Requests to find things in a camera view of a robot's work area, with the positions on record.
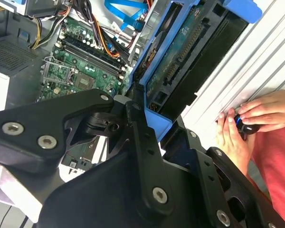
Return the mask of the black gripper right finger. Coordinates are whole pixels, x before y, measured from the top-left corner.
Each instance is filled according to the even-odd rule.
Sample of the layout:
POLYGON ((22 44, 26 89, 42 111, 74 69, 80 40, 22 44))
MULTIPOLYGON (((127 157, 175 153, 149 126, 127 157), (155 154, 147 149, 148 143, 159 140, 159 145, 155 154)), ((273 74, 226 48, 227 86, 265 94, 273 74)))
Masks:
POLYGON ((207 150, 181 117, 161 141, 163 159, 180 169, 175 180, 184 211, 199 228, 285 228, 269 200, 217 147, 207 150))

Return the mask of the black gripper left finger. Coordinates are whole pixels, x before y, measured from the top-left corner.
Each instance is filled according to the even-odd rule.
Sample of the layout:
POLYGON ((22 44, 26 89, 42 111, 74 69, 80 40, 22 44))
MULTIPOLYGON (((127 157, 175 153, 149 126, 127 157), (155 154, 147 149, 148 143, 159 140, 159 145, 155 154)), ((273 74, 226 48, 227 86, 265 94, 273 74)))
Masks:
POLYGON ((125 103, 91 89, 0 111, 0 170, 8 178, 0 189, 25 214, 39 216, 50 194, 70 182, 52 180, 65 154, 101 135, 109 140, 105 162, 118 155, 130 159, 139 214, 170 215, 171 184, 143 95, 143 86, 133 84, 125 103))

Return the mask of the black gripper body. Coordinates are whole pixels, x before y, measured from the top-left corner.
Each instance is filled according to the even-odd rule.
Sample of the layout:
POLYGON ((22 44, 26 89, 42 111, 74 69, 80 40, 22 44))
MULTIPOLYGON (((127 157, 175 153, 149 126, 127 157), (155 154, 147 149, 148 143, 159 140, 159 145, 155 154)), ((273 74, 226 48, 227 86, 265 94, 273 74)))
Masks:
POLYGON ((216 228, 208 213, 199 181, 185 168, 165 162, 174 208, 169 216, 144 218, 137 209, 130 159, 106 161, 60 186, 47 198, 39 228, 216 228))

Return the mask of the person's left hand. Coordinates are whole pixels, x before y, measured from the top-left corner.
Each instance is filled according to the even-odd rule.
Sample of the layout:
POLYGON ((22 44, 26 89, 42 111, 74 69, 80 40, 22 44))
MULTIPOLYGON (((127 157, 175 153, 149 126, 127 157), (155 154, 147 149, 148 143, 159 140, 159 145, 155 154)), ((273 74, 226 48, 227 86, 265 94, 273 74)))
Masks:
POLYGON ((235 110, 233 108, 229 109, 226 114, 219 114, 216 128, 217 147, 244 175, 247 175, 256 135, 248 135, 243 140, 237 130, 234 117, 235 110))

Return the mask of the person's right hand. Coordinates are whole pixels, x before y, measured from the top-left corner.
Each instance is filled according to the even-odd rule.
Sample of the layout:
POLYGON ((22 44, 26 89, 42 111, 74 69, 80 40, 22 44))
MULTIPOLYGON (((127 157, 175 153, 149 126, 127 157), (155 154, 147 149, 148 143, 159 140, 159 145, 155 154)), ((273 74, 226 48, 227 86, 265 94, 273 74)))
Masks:
POLYGON ((275 91, 241 105, 238 114, 247 125, 259 125, 260 132, 285 127, 285 90, 275 91))

